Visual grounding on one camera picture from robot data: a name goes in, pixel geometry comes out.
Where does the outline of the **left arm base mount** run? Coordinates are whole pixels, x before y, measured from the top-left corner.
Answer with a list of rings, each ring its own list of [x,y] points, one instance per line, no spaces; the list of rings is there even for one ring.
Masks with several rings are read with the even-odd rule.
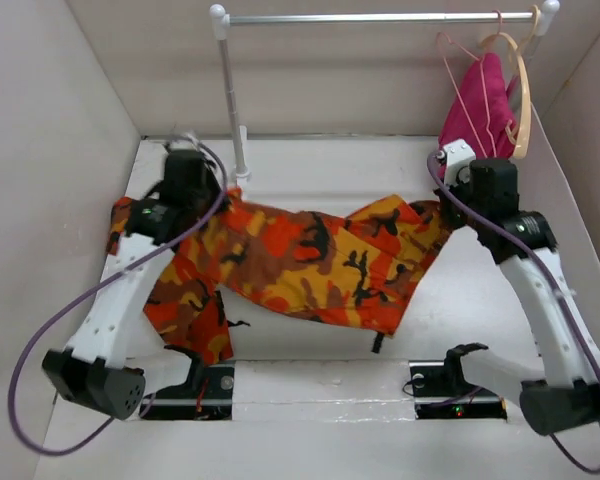
[[[225,421],[232,419],[235,362],[206,365],[202,356],[180,347],[168,350],[188,356],[191,366],[180,385],[163,388],[146,396],[139,418],[150,421]]]

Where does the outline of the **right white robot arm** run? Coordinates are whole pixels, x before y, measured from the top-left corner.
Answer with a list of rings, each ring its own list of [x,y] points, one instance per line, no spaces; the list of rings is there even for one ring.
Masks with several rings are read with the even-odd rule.
[[[516,166],[488,158],[452,169],[431,156],[427,167],[438,186],[442,220],[476,232],[513,288],[543,362],[533,370],[481,343],[458,345],[444,360],[445,387],[456,394],[482,387],[513,402],[541,436],[600,422],[600,350],[563,278],[546,218],[519,207]]]

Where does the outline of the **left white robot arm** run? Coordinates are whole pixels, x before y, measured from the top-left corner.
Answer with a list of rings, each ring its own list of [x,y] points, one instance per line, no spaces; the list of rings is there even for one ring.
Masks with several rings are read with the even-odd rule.
[[[192,396],[202,387],[202,357],[169,346],[144,307],[186,239],[226,206],[227,173],[207,146],[176,149],[148,194],[116,208],[109,272],[83,323],[42,369],[66,401],[126,420],[142,400],[167,388]]]

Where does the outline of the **orange camouflage trousers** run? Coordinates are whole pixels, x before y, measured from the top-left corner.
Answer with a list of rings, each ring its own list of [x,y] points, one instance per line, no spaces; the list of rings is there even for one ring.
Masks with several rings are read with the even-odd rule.
[[[451,235],[433,200],[376,200],[345,217],[247,202],[239,189],[176,249],[143,308],[169,345],[233,354],[220,288],[274,313],[393,335]]]

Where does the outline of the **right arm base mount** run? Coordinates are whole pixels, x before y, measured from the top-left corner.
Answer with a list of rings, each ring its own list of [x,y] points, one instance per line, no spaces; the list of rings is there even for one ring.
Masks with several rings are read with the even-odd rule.
[[[481,343],[460,344],[443,360],[410,360],[410,378],[402,391],[414,401],[417,420],[507,420],[506,404],[493,392],[468,383],[460,360],[486,351]]]

